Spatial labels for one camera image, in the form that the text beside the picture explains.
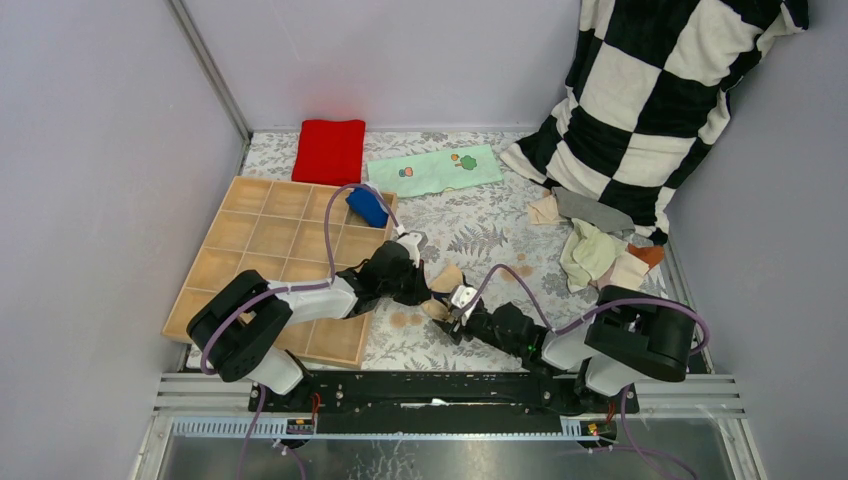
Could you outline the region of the beige cloth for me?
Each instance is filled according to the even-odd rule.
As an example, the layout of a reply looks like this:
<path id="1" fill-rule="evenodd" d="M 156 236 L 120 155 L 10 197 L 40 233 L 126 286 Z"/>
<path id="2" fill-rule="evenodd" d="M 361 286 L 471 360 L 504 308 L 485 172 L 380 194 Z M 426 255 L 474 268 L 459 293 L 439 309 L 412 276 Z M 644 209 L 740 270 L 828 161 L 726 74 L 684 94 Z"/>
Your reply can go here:
<path id="1" fill-rule="evenodd" d="M 439 275 L 429 283 L 431 297 L 421 304 L 424 313 L 436 321 L 449 318 L 449 299 L 452 291 L 464 284 L 464 275 L 454 264 L 447 265 Z"/>

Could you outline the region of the blue underwear with white lettering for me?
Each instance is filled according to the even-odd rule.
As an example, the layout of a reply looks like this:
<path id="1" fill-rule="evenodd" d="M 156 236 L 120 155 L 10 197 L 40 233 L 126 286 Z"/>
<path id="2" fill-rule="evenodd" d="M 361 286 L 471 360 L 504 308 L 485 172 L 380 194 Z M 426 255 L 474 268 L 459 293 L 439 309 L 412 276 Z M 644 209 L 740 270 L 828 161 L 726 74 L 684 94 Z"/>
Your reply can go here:
<path id="1" fill-rule="evenodd" d="M 384 228 L 389 221 L 389 207 L 384 197 L 371 186 L 360 184 L 346 198 L 351 210 L 369 227 Z"/>

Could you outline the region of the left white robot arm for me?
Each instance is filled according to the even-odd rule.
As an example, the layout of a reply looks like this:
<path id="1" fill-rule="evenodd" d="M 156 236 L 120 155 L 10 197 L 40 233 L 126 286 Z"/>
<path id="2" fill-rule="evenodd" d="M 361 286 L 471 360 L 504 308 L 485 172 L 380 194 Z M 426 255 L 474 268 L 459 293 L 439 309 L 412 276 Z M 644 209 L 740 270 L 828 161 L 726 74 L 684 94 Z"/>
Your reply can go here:
<path id="1" fill-rule="evenodd" d="M 188 322 L 201 351 L 201 369 L 230 383 L 248 378 L 269 388 L 288 411 L 309 401 L 307 372 L 297 358 L 275 347 L 285 327 L 313 320 L 356 318 L 384 298 L 404 305 L 430 299 L 419 232 L 384 242 L 361 264 L 317 283 L 272 282 L 255 270 L 238 274 Z"/>

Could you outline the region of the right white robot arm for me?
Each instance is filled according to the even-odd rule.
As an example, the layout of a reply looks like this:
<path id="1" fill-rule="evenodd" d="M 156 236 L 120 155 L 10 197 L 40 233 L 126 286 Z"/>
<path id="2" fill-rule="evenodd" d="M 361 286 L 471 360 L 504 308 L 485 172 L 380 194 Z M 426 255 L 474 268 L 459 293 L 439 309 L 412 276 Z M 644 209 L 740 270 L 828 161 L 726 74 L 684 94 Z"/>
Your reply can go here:
<path id="1" fill-rule="evenodd" d="M 476 294 L 469 286 L 435 294 L 445 309 L 436 318 L 451 340 L 480 340 L 540 375 L 578 371 L 573 396 L 589 412 L 641 379 L 684 381 L 701 349 L 693 340 L 703 322 L 693 310 L 623 287 L 603 288 L 593 309 L 561 329 L 537 324 L 511 303 L 488 311 Z"/>

